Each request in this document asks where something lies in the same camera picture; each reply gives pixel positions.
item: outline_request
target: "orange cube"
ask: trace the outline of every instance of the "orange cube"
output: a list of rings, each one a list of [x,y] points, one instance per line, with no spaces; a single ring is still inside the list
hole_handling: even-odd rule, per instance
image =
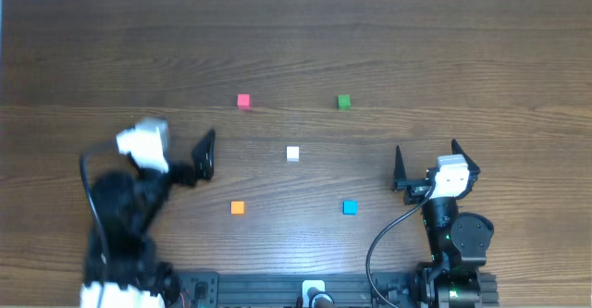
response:
[[[230,214],[235,216],[244,215],[244,201],[230,202]]]

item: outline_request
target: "tabletop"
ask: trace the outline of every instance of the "tabletop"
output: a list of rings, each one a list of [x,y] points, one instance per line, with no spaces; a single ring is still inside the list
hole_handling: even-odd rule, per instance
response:
[[[78,304],[79,153],[142,117],[168,119],[174,159],[217,133],[214,179],[152,228],[178,270],[363,273],[409,209],[396,146],[421,178],[456,138],[482,168],[460,205],[496,226],[500,302],[590,304],[592,0],[4,0],[2,26],[0,304]],[[429,258],[417,215],[373,269]]]

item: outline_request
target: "white cube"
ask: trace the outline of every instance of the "white cube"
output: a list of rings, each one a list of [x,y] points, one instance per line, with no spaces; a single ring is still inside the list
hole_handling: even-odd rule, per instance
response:
[[[300,161],[300,148],[298,146],[288,146],[286,148],[286,160],[290,162]]]

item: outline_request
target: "wooden surface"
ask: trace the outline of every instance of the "wooden surface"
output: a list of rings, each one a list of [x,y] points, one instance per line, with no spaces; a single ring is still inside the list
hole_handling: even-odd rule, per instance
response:
[[[153,227],[178,269],[361,273],[409,209],[389,190],[395,146],[422,177],[457,138],[483,169],[461,205],[496,226],[502,304],[590,304],[592,0],[4,4],[0,304],[78,304],[78,153],[145,116],[169,119],[177,159],[217,130],[214,180],[175,189]],[[427,259],[414,216],[373,268]]]

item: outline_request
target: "blue cube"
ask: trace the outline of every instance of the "blue cube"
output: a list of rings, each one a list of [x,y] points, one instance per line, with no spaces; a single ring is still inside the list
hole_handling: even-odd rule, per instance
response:
[[[356,201],[345,201],[343,202],[343,214],[355,216],[358,213],[358,202]]]

